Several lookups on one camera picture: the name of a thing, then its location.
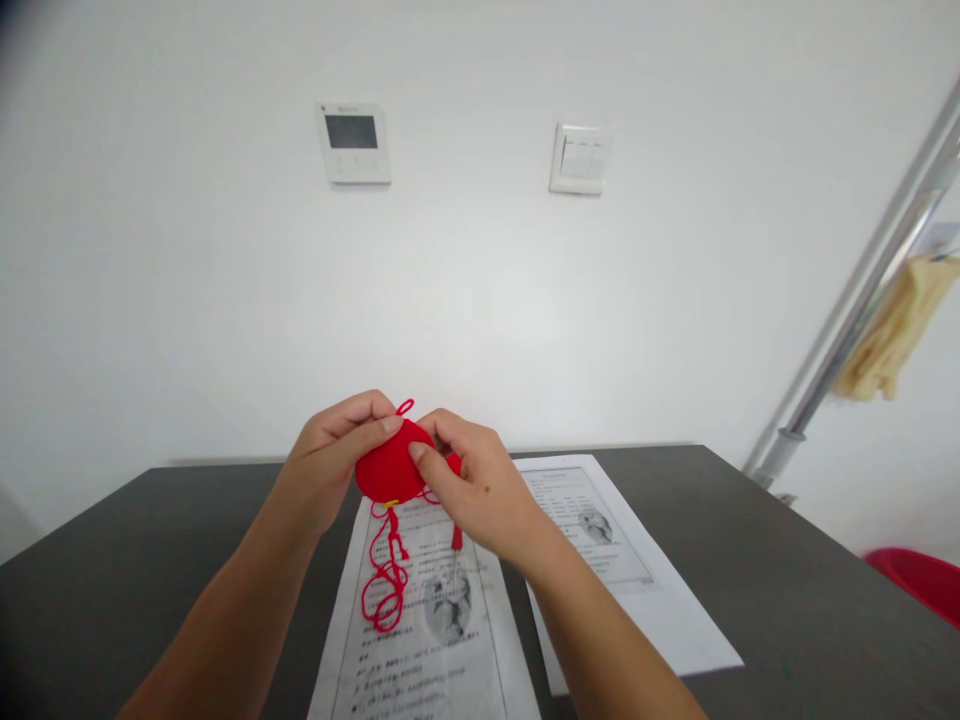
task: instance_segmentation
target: display screen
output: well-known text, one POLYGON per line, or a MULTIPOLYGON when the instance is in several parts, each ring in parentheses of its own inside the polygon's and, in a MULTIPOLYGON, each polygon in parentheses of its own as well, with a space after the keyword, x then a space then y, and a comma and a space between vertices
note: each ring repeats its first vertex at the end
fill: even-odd
POLYGON ((377 149, 377 131, 370 115, 327 115, 330 147, 336 149, 377 149))

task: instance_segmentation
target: wrist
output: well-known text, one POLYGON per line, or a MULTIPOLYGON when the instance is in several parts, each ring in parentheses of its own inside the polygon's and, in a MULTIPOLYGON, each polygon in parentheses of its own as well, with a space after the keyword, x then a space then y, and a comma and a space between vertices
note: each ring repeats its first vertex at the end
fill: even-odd
POLYGON ((545 567, 551 564, 552 559, 562 553, 564 546, 572 547, 563 531, 549 515, 541 511, 540 517, 531 524, 522 546, 510 563, 517 568, 524 580, 532 584, 545 567))
POLYGON ((322 506, 298 488, 278 483, 267 496, 244 538, 254 555, 293 557, 312 554, 326 530, 322 506))

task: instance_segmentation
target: beige cloth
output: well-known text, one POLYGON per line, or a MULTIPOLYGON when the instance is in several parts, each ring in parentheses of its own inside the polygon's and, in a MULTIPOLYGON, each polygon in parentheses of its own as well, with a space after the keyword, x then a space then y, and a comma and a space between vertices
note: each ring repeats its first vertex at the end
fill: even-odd
POLYGON ((847 361, 833 391, 869 402, 883 392, 897 396, 897 376, 923 337, 930 318, 960 276, 960 259, 910 258, 894 283, 870 331, 847 361))

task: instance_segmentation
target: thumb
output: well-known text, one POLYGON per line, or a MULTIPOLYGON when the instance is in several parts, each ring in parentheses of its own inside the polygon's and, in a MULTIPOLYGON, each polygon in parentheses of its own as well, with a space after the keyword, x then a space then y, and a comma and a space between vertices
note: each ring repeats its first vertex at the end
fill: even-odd
POLYGON ((320 454, 324 461, 336 474, 345 473, 357 464, 371 450, 383 445, 392 438, 403 425, 403 418, 399 415, 364 423, 337 440, 333 445, 325 448, 320 454))
POLYGON ((420 471, 420 477, 437 494, 444 505, 456 497, 464 482, 454 474, 443 456, 426 443, 410 443, 410 457, 420 471))

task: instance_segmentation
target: red crochet ornament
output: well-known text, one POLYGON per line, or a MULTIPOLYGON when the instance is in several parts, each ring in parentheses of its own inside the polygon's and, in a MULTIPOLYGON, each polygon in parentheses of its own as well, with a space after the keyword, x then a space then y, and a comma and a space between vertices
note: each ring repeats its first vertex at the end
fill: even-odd
MULTIPOLYGON (((397 410, 397 415, 403 415, 412 407, 413 400, 407 400, 397 410)), ((397 562, 397 550, 400 551, 400 557, 403 560, 409 560, 410 555, 403 547, 403 541, 400 538, 400 520, 394 508, 418 497, 434 505, 440 504, 439 500, 434 500, 428 495, 430 490, 424 484, 420 471, 410 457, 409 447, 412 442, 422 442, 433 447, 433 441, 423 428, 404 419, 396 435, 357 461, 356 478, 360 492, 374 503, 383 505, 384 508, 382 513, 377 513, 376 505, 370 507, 370 515, 384 521, 380 532, 370 543, 370 563, 376 572, 360 595, 363 617, 373 623, 374 629, 379 633, 388 633, 400 623, 400 618, 403 616, 403 592, 409 578, 406 568, 397 562), (389 528, 387 545, 390 549, 390 559, 381 565, 373 556, 373 549, 387 528, 389 528), (367 610, 367 591, 378 580, 389 583, 392 586, 392 592, 380 600, 373 612, 370 612, 367 610)), ((447 464, 453 472, 460 474, 459 457, 450 455, 447 458, 447 464)), ((453 528, 451 547, 454 550, 460 550, 463 547, 463 533, 456 525, 453 528)))

